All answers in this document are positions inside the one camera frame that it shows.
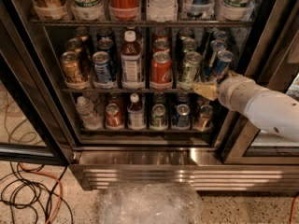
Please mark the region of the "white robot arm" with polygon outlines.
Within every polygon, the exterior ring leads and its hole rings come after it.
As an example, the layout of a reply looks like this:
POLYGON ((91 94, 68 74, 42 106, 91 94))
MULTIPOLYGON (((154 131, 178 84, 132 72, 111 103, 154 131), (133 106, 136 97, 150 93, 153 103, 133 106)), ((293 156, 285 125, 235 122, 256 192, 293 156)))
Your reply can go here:
POLYGON ((294 142, 299 141, 299 102, 244 76, 217 82, 196 82, 192 90, 210 101, 246 117, 256 128, 294 142))

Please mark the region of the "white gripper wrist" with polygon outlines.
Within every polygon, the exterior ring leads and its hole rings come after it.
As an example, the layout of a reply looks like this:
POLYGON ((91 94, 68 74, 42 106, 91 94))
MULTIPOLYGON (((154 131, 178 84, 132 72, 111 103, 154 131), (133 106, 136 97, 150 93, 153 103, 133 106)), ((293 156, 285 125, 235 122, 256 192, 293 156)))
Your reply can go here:
POLYGON ((249 100, 265 87, 243 76, 228 77, 218 86, 215 82, 196 82, 192 90, 198 95, 215 101, 232 111, 244 111, 249 100))

